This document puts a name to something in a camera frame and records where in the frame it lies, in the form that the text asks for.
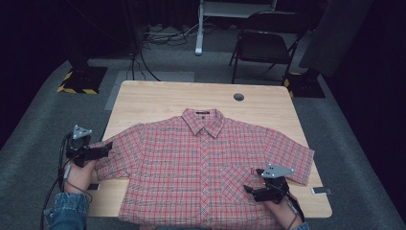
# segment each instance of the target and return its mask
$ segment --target shirt sleeve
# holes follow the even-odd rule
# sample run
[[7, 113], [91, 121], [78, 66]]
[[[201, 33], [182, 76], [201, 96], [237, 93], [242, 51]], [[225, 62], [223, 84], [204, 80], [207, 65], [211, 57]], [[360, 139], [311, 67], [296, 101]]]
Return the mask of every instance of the shirt sleeve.
[[130, 176], [131, 170], [144, 152], [144, 128], [144, 125], [132, 126], [106, 141], [91, 146], [100, 147], [112, 143], [108, 156], [96, 164], [95, 170], [99, 180]]
[[314, 150], [300, 145], [283, 133], [268, 129], [265, 148], [267, 162], [293, 169], [286, 177], [307, 185], [313, 164]]

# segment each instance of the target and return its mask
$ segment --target wooden table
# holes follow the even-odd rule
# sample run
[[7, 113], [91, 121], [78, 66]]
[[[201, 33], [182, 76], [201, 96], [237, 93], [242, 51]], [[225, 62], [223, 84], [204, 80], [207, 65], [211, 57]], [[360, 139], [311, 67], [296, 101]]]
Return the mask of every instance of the wooden table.
[[[244, 100], [234, 99], [236, 93]], [[104, 140], [128, 127], [141, 123], [166, 120], [181, 116], [185, 108], [217, 108], [225, 117], [281, 131], [296, 142], [307, 146], [301, 124], [291, 98], [282, 86], [124, 81]], [[98, 191], [90, 191], [90, 217], [117, 217], [128, 185], [128, 179], [98, 181], [94, 173], [92, 183], [100, 183]], [[307, 218], [328, 218], [331, 208], [326, 195], [313, 195], [310, 189], [322, 187], [313, 164], [307, 186], [288, 180], [291, 193], [300, 200]]]

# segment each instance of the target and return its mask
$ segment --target denim sleeve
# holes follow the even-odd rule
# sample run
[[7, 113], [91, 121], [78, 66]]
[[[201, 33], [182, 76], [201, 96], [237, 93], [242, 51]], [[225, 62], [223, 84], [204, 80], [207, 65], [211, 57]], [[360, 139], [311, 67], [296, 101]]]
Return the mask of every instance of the denim sleeve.
[[310, 226], [308, 225], [307, 222], [302, 223], [301, 225], [297, 226], [293, 230], [310, 230]]
[[89, 201], [86, 195], [62, 193], [56, 195], [53, 208], [44, 215], [50, 230], [85, 229], [89, 212]]

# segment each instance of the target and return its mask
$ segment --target red plaid shirt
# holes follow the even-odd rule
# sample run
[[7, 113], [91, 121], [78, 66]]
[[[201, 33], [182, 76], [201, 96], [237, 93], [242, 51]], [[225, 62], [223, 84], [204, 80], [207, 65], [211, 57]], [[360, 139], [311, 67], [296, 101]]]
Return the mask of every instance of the red plaid shirt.
[[287, 177], [306, 184], [314, 153], [216, 109], [186, 109], [181, 117], [132, 126], [97, 145], [109, 142], [113, 149], [99, 161], [98, 177], [129, 177], [119, 219], [149, 227], [279, 228], [242, 185], [262, 188], [254, 169], [269, 163], [294, 169]]

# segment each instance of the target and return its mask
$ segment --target shirt placket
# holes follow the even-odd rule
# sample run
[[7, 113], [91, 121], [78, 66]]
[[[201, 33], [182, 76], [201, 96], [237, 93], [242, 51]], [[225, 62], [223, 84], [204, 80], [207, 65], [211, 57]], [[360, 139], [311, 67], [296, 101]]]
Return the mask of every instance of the shirt placket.
[[211, 202], [210, 202], [210, 189], [211, 181], [209, 175], [210, 155], [209, 155], [209, 133], [205, 128], [201, 130], [201, 225], [203, 227], [210, 227], [212, 220]]

